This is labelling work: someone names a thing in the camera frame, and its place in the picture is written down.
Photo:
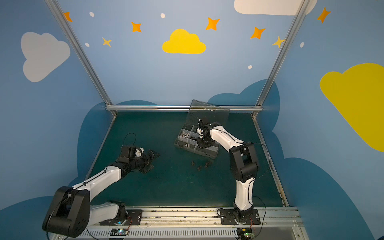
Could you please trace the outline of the silver wing nut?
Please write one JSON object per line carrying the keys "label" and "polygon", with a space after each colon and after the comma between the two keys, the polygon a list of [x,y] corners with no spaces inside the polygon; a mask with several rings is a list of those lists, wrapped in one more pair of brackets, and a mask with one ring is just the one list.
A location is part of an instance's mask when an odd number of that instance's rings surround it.
{"label": "silver wing nut", "polygon": [[185,139],[189,139],[189,138],[190,138],[190,134],[191,134],[190,131],[184,131],[184,130],[182,130],[182,131],[181,131],[181,134],[180,134],[180,137],[181,137],[181,138],[185,138]]}

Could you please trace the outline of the right circuit board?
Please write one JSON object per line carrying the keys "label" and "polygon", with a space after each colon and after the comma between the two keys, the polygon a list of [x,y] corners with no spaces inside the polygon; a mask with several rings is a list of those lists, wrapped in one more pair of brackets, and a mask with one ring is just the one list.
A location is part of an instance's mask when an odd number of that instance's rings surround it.
{"label": "right circuit board", "polygon": [[237,229],[237,240],[252,240],[255,237],[255,233],[252,232],[252,230],[245,229],[245,228],[238,228]]}

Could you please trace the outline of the clear plastic organizer box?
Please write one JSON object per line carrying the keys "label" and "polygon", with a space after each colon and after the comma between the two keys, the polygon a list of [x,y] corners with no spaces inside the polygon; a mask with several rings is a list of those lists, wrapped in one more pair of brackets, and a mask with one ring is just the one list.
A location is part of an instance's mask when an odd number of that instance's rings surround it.
{"label": "clear plastic organizer box", "polygon": [[212,139],[210,130],[226,126],[229,113],[229,109],[192,100],[186,122],[174,142],[175,147],[214,160],[221,145]]}

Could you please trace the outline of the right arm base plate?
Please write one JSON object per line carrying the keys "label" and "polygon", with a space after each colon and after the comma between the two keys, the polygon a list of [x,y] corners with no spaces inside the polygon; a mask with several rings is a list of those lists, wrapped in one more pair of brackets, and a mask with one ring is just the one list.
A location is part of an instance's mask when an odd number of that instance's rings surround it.
{"label": "right arm base plate", "polygon": [[218,209],[217,214],[222,225],[261,225],[261,218],[256,209]]}

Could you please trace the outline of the circuit board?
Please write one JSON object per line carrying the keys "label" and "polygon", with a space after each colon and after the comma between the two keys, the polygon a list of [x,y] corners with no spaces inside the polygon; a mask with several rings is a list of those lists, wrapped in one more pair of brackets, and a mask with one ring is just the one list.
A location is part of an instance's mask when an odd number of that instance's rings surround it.
{"label": "circuit board", "polygon": [[126,237],[129,235],[128,229],[112,229],[110,232],[110,237]]}
{"label": "circuit board", "polygon": [[252,230],[245,229],[245,228],[238,228],[237,229],[237,240],[252,240],[255,237],[255,233],[252,232]]}

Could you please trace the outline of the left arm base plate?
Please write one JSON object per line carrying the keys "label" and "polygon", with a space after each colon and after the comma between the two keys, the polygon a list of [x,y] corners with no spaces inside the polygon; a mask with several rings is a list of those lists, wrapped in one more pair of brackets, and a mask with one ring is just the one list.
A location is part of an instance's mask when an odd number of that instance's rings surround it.
{"label": "left arm base plate", "polygon": [[126,210],[122,217],[100,222],[101,226],[139,226],[142,220],[142,210]]}

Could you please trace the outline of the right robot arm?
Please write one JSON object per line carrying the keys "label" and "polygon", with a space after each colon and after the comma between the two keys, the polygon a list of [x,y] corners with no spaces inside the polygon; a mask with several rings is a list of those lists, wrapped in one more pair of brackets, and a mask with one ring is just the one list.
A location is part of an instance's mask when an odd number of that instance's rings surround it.
{"label": "right robot arm", "polygon": [[252,193],[260,164],[253,143],[244,142],[230,134],[220,123],[208,122],[208,119],[198,119],[199,127],[197,143],[205,149],[214,143],[220,144],[230,156],[230,170],[236,180],[236,197],[234,200],[233,216],[237,224],[247,221],[251,224],[261,224],[260,216],[254,209]]}

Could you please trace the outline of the aluminium frame post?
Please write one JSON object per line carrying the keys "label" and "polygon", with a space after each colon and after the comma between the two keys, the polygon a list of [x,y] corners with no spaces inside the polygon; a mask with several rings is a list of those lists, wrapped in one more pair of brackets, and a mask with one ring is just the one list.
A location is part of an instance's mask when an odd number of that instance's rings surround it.
{"label": "aluminium frame post", "polygon": [[280,68],[283,65],[283,62],[290,50],[291,45],[293,44],[295,37],[306,17],[307,9],[310,8],[310,4],[312,1],[305,0],[302,1],[299,5],[298,11],[292,21],[292,24],[290,25],[290,28],[287,32],[286,39],[283,42],[283,46],[280,48],[278,56],[274,62],[273,68],[262,88],[262,91],[258,97],[258,101],[256,103],[257,110],[252,112],[252,118],[255,120],[258,113],[263,110],[263,104],[268,96],[268,93],[270,92],[272,85],[279,73]]}
{"label": "aluminium frame post", "polygon": [[92,83],[96,87],[99,95],[103,99],[106,107],[113,105],[109,95],[107,94],[106,89],[104,88],[99,76],[97,75],[95,69],[93,68],[90,60],[88,59],[80,41],[78,40],[74,30],[72,29],[70,22],[66,19],[65,14],[58,1],[45,0],[48,8],[53,14],[54,18],[61,27],[63,33],[67,37],[69,43],[74,49],[77,57],[79,58],[81,64],[85,68],[88,76],[90,77]]}

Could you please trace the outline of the right aluminium frame post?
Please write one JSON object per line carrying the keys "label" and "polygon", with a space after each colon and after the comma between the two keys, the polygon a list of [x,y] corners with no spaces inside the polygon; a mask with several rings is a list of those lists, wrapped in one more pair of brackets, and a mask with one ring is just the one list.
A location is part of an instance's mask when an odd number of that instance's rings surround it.
{"label": "right aluminium frame post", "polygon": [[302,1],[299,5],[298,11],[292,21],[292,24],[290,25],[290,28],[287,32],[286,39],[283,42],[283,46],[280,48],[278,56],[274,62],[273,68],[262,88],[262,91],[258,97],[258,101],[256,103],[257,110],[252,112],[252,118],[255,120],[258,113],[263,110],[263,104],[268,96],[268,93],[270,92],[272,85],[279,73],[280,68],[283,65],[283,62],[290,50],[291,45],[293,44],[295,37],[306,17],[307,9],[310,8],[310,4],[312,1],[305,0]]}

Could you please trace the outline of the left circuit board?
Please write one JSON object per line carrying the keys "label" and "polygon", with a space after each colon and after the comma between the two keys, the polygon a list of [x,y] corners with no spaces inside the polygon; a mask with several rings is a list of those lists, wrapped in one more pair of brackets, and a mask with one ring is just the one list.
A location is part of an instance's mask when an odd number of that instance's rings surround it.
{"label": "left circuit board", "polygon": [[128,229],[112,229],[110,232],[110,237],[126,237],[129,235]]}

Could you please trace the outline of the rear aluminium frame bar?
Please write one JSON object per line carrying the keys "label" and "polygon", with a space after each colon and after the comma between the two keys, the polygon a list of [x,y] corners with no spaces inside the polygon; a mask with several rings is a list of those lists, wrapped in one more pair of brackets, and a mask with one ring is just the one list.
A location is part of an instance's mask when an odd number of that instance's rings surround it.
{"label": "rear aluminium frame bar", "polygon": [[117,111],[117,112],[188,112],[192,110],[203,110],[203,111],[214,111],[227,109],[232,112],[261,112],[263,110],[262,106],[214,106],[214,107],[204,107],[204,106],[149,106],[149,105],[107,105],[107,111]]}

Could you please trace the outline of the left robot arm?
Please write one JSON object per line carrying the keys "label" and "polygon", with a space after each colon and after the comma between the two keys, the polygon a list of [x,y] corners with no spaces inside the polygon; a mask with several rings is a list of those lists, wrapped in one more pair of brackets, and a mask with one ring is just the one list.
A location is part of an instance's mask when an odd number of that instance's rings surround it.
{"label": "left robot arm", "polygon": [[112,184],[131,172],[147,173],[153,169],[153,160],[159,153],[135,146],[122,150],[115,162],[101,172],[72,187],[57,189],[42,223],[46,233],[54,233],[76,238],[89,226],[106,223],[122,226],[132,219],[128,216],[126,205],[109,201],[92,206],[92,200]]}

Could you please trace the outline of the left aluminium frame post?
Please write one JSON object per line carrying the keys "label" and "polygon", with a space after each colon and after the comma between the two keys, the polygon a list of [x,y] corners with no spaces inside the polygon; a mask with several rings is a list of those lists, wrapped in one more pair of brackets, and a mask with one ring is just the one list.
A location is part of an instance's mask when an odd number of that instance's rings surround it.
{"label": "left aluminium frame post", "polygon": [[63,33],[67,37],[69,43],[74,49],[77,57],[79,58],[81,64],[85,68],[88,76],[90,77],[92,83],[96,87],[99,95],[103,99],[106,107],[113,105],[109,95],[107,94],[106,89],[104,88],[99,76],[97,75],[95,69],[93,68],[90,60],[88,59],[80,41],[78,40],[74,30],[72,29],[70,22],[66,19],[65,14],[58,1],[45,0],[48,8],[53,14],[54,18],[61,27]]}

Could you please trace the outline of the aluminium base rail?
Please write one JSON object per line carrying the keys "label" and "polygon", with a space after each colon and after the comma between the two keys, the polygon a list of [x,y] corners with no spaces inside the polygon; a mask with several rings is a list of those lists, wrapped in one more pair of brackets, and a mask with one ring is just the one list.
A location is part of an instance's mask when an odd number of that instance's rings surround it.
{"label": "aluminium base rail", "polygon": [[[296,208],[255,208],[261,225],[222,225],[220,207],[127,207],[142,210],[139,226],[88,227],[78,240],[236,240],[237,229],[255,233],[253,240],[307,240],[309,235]],[[112,229],[128,229],[126,237],[110,237]]]}

